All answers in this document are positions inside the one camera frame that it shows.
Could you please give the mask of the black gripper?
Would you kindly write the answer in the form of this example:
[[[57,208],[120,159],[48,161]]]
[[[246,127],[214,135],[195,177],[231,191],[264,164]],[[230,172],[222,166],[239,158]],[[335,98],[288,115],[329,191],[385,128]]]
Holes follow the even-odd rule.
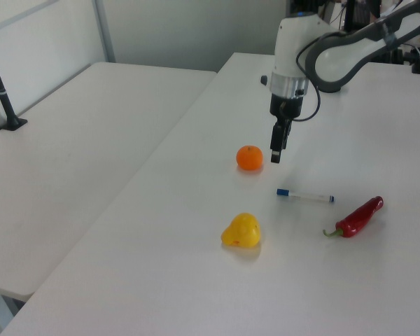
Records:
[[[269,112],[277,118],[272,129],[270,149],[272,163],[280,163],[281,152],[288,144],[293,120],[300,116],[303,98],[283,98],[275,94],[271,95]]]

